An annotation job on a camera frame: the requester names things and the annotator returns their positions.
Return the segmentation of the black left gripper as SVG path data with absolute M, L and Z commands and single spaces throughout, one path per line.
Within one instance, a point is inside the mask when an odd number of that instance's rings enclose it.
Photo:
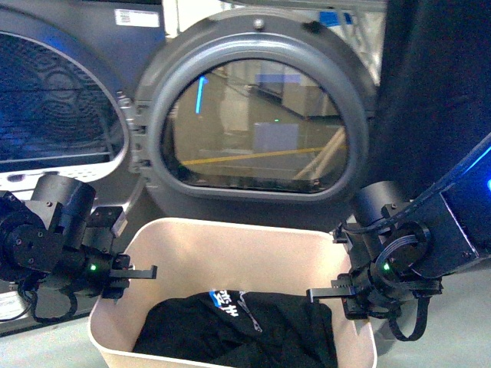
M 130 258 L 114 250 L 114 239 L 126 224 L 121 206 L 97 207 L 87 220 L 80 247 L 64 248 L 54 270 L 35 272 L 28 288 L 118 300 L 130 285 L 127 279 L 156 279 L 156 265 L 147 270 L 128 269 Z

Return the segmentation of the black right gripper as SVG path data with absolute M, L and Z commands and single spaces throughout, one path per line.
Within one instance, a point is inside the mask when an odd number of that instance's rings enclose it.
M 403 225 L 384 236 L 347 234 L 351 269 L 330 287 L 311 288 L 307 299 L 341 298 L 348 319 L 396 319 L 408 301 L 428 301 L 442 292 L 440 278 L 425 278 L 414 267 L 431 248 L 423 225 Z

